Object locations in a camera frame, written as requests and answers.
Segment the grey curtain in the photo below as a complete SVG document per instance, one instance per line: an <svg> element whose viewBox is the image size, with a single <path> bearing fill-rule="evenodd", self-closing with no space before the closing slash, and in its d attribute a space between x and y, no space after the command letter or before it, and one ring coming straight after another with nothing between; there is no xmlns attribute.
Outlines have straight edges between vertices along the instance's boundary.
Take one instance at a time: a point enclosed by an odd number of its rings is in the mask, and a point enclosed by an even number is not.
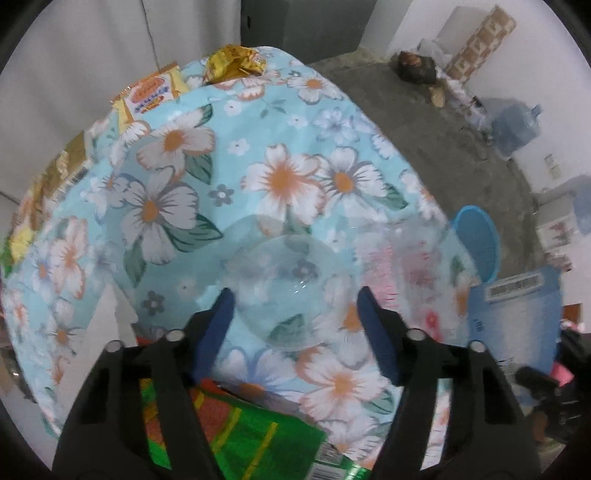
<svg viewBox="0 0 591 480"><path fill-rule="evenodd" d="M2 194L20 197L124 87L238 42L239 17L238 1L2 2Z"/></svg>

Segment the grey cabinet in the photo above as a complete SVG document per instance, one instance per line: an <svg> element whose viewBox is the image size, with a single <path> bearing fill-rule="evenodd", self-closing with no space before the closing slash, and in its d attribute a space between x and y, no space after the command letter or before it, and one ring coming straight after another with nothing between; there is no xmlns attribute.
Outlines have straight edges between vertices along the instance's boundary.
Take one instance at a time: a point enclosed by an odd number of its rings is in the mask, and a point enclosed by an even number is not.
<svg viewBox="0 0 591 480"><path fill-rule="evenodd" d="M375 6L375 0L243 1L240 39L315 63L358 49Z"/></svg>

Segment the blue carton box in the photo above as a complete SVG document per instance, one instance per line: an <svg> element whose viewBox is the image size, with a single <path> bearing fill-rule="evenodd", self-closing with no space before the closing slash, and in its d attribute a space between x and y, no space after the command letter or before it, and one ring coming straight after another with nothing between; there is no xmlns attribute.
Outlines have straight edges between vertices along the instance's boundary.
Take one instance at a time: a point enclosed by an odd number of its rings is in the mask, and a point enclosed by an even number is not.
<svg viewBox="0 0 591 480"><path fill-rule="evenodd" d="M470 338L484 343L518 395L515 374L551 372L562 319L560 273L552 266L481 284L470 290Z"/></svg>

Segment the green snack bag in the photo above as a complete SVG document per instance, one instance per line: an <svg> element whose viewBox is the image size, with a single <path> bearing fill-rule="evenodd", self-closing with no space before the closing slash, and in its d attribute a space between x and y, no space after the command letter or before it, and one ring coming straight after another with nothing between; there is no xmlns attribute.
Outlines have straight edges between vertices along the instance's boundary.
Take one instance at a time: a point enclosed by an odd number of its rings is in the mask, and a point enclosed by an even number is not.
<svg viewBox="0 0 591 480"><path fill-rule="evenodd" d="M300 419L224 393L207 380L189 391L208 446L228 479L368 479Z"/></svg>

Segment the floral blue tablecloth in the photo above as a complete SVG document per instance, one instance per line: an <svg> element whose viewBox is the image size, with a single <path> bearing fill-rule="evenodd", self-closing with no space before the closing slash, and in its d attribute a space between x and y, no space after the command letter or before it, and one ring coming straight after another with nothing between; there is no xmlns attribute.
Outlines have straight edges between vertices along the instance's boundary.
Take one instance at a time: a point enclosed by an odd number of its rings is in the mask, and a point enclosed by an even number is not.
<svg viewBox="0 0 591 480"><path fill-rule="evenodd" d="M79 135L75 176L58 161L58 191L24 197L2 303L51 434L106 286L144 341L230 288L238 309L214 378L318 425L365 468L402 391L377 368L358 291L438 341L466 340L476 269L417 172L337 85L280 49L259 53L259 76L207 85L194 61L129 87Z"/></svg>

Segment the patterned rolled mat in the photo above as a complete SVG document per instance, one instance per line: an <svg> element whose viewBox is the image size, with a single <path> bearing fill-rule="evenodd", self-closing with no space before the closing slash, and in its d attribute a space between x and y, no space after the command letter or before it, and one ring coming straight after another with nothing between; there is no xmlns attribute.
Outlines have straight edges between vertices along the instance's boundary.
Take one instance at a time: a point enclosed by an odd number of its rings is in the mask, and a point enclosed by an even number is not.
<svg viewBox="0 0 591 480"><path fill-rule="evenodd" d="M501 6L496 5L448 63L445 73L465 84L500 48L516 26L516 20Z"/></svg>

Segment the blue water jug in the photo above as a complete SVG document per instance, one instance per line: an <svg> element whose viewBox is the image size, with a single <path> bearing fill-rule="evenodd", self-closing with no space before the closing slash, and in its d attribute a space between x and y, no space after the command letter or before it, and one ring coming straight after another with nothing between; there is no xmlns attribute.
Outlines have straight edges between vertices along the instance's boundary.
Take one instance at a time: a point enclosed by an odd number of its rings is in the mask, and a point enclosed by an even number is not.
<svg viewBox="0 0 591 480"><path fill-rule="evenodd" d="M512 102L492 120L491 134L495 148L504 158L511 158L518 150L541 134L540 104L529 107L523 102Z"/></svg>

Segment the gold crumpled wrapper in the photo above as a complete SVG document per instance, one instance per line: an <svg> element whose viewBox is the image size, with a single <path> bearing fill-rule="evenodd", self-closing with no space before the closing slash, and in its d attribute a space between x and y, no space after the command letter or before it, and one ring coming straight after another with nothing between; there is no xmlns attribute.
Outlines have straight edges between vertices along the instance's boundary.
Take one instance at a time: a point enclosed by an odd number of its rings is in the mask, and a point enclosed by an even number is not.
<svg viewBox="0 0 591 480"><path fill-rule="evenodd" d="M249 76L260 76L266 71L266 59L255 49L240 45L225 45L208 57L204 83L216 84Z"/></svg>

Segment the blue plastic trash basket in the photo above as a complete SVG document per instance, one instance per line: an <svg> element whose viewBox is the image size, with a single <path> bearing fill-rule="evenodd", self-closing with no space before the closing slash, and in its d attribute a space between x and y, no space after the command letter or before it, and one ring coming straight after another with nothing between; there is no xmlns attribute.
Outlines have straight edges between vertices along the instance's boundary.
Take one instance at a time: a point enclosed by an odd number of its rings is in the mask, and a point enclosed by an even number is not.
<svg viewBox="0 0 591 480"><path fill-rule="evenodd" d="M494 282L500 270L501 243L490 215L476 205L466 205L452 226L476 266L482 283Z"/></svg>

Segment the clear plastic cup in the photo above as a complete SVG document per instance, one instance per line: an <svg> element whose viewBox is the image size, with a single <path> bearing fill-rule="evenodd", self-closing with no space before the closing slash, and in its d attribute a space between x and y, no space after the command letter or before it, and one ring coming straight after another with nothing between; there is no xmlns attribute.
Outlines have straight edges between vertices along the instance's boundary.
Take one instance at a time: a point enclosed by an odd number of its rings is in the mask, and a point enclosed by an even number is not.
<svg viewBox="0 0 591 480"><path fill-rule="evenodd" d="M229 341L245 349L297 351L332 340L359 286L353 262L293 212L230 224L219 264L221 286L235 297Z"/></svg>

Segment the dark brown box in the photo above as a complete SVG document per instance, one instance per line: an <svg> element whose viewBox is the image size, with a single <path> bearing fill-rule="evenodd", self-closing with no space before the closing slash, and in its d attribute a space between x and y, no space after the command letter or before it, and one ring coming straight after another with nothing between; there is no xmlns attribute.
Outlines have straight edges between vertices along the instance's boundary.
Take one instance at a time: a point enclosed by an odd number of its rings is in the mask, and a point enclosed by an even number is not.
<svg viewBox="0 0 591 480"><path fill-rule="evenodd" d="M435 85L437 66L433 58L401 51L393 58L394 72L401 80L416 85Z"/></svg>

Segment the orange noodle packet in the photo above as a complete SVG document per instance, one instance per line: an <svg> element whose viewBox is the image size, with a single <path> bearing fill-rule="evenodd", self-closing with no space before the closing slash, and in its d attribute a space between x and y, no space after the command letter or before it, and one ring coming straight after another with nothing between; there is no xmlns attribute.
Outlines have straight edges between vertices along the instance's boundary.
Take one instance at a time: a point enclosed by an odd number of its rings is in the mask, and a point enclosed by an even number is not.
<svg viewBox="0 0 591 480"><path fill-rule="evenodd" d="M119 132L122 133L132 122L160 104L176 100L188 92L176 62L147 75L127 86L111 100L118 115Z"/></svg>

